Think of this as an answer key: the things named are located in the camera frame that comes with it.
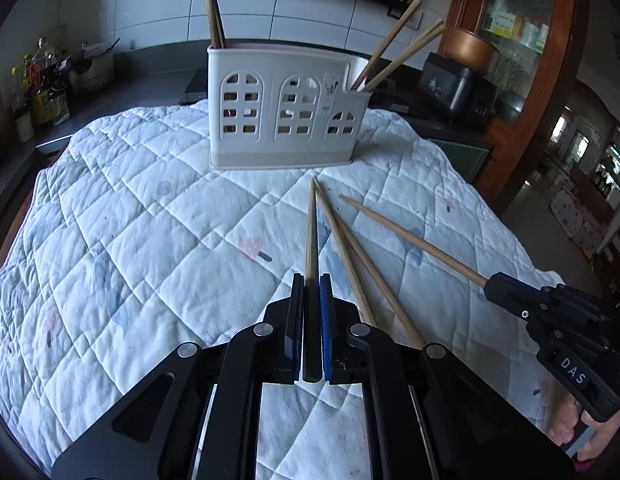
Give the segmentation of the white utensil holder caddy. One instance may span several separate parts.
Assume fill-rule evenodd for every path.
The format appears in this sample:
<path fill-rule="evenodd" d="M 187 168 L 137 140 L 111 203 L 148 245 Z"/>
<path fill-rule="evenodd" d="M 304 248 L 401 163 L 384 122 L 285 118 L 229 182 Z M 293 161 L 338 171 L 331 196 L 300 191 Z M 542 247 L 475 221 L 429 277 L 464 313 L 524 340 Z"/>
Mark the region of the white utensil holder caddy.
<path fill-rule="evenodd" d="M 210 163 L 218 169 L 351 162 L 371 95 L 359 56 L 273 42 L 208 50 Z"/>

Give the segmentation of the white pressure cooker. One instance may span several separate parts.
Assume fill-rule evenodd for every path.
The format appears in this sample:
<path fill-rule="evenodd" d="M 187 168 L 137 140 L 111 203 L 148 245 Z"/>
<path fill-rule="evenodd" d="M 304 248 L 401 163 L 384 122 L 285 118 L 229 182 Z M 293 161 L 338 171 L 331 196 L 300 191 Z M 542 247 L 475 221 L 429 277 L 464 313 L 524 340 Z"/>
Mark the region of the white pressure cooker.
<path fill-rule="evenodd" d="M 83 44 L 60 63 L 75 92 L 97 92 L 109 86 L 115 73 L 115 47 L 119 40 L 111 44 Z"/>

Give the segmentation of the wooden slotted spatula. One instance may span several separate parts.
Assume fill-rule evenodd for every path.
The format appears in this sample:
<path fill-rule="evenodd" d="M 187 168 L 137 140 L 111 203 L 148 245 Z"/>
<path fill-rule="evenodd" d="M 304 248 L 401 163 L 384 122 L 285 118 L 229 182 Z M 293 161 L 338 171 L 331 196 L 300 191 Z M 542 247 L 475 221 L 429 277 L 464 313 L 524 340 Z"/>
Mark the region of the wooden slotted spatula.
<path fill-rule="evenodd" d="M 413 0 L 413 2 L 407 7 L 407 9 L 399 17 L 397 24 L 393 26 L 390 32 L 387 33 L 386 37 L 383 38 L 383 41 L 380 42 L 380 45 L 375 50 L 372 57 L 367 61 L 363 70 L 359 73 L 359 76 L 357 76 L 357 79 L 353 81 L 353 84 L 350 87 L 351 91 L 359 90 L 360 85 L 363 84 L 363 82 L 366 80 L 368 74 L 372 71 L 376 63 L 383 56 L 383 53 L 386 52 L 390 44 L 392 44 L 393 40 L 395 40 L 395 37 L 398 36 L 398 34 L 401 32 L 407 22 L 410 21 L 410 19 L 420 6 L 421 0 Z"/>

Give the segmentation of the white quilted cloth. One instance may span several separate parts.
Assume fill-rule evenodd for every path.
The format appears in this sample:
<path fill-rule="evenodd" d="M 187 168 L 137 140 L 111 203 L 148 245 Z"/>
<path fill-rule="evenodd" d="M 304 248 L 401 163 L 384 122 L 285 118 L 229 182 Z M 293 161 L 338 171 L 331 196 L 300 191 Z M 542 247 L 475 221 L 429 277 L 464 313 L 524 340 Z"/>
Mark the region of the white quilted cloth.
<path fill-rule="evenodd" d="M 80 129 L 38 174 L 0 267 L 0 415 L 39 469 L 179 344 L 223 344 L 289 294 L 313 180 L 421 336 L 548 425 L 555 380 L 521 321 L 357 211 L 378 211 L 482 275 L 557 285 L 441 148 L 399 115 L 368 110 L 346 166 L 220 170 L 209 150 L 206 102 L 136 107 Z"/>

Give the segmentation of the black gas stove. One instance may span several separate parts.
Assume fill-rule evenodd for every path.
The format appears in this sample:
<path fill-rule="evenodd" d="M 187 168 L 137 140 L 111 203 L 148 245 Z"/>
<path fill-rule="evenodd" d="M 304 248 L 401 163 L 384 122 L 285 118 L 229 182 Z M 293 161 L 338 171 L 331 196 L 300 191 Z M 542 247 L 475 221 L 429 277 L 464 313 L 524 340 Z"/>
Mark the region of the black gas stove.
<path fill-rule="evenodd" d="M 199 68 L 187 84 L 180 105 L 195 104 L 208 96 L 208 73 L 206 68 Z"/>

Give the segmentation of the black rice cooker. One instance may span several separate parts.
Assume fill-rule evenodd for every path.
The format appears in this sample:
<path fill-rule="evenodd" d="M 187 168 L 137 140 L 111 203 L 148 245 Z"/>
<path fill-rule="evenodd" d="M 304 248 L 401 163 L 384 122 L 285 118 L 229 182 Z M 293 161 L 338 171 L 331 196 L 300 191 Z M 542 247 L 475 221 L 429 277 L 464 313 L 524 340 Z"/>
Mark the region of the black rice cooker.
<path fill-rule="evenodd" d="M 419 90 L 447 113 L 485 117 L 492 110 L 496 87 L 477 70 L 431 52 L 421 71 Z"/>

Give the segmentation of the wooden glass cabinet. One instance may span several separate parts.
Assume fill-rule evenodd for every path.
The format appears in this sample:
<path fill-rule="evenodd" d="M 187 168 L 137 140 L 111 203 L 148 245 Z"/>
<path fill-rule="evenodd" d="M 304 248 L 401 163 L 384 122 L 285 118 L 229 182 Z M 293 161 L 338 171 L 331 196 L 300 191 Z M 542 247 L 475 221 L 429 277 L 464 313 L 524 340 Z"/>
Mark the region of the wooden glass cabinet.
<path fill-rule="evenodd" d="M 492 151 L 474 187 L 503 214 L 564 111 L 581 62 L 590 0 L 452 0 L 447 24 L 488 41 L 496 88 L 483 137 Z"/>

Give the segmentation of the copper inner pot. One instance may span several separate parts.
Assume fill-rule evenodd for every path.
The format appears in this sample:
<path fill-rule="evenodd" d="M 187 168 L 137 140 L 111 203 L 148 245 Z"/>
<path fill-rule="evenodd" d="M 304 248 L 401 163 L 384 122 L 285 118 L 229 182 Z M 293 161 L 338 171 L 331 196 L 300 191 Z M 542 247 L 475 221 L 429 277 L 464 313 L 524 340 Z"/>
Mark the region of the copper inner pot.
<path fill-rule="evenodd" d="M 460 27 L 447 29 L 442 47 L 444 58 L 485 76 L 498 50 L 480 36 Z"/>

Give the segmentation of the yellow cap oil bottle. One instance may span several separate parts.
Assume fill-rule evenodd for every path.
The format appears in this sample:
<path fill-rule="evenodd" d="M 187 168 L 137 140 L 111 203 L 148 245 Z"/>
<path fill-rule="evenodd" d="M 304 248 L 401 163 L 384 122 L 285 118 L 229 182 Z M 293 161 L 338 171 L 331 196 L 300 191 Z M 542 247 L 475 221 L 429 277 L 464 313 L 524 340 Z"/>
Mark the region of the yellow cap oil bottle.
<path fill-rule="evenodd" d="M 11 112 L 17 140 L 28 143 L 39 132 L 59 126 L 70 118 L 67 70 L 45 37 L 36 52 L 12 67 Z"/>

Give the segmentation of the dark chopstick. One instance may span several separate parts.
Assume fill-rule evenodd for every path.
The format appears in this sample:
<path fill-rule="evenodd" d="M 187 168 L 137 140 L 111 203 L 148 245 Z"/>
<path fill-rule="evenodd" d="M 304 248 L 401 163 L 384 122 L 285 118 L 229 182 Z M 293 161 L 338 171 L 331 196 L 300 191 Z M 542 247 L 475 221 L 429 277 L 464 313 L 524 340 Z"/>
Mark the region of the dark chopstick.
<path fill-rule="evenodd" d="M 206 6 L 211 47 L 214 49 L 224 49 L 226 47 L 226 39 L 218 0 L 206 0 Z"/>

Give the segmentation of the wall socket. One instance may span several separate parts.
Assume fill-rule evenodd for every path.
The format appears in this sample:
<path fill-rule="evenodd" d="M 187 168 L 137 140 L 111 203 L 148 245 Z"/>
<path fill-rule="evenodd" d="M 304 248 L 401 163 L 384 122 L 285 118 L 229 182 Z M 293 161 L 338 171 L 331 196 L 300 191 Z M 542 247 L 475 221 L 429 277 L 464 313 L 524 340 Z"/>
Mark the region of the wall socket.
<path fill-rule="evenodd" d="M 421 10 L 415 11 L 410 19 L 406 23 L 406 27 L 412 30 L 418 30 L 421 28 L 421 22 L 423 21 L 424 12 Z"/>

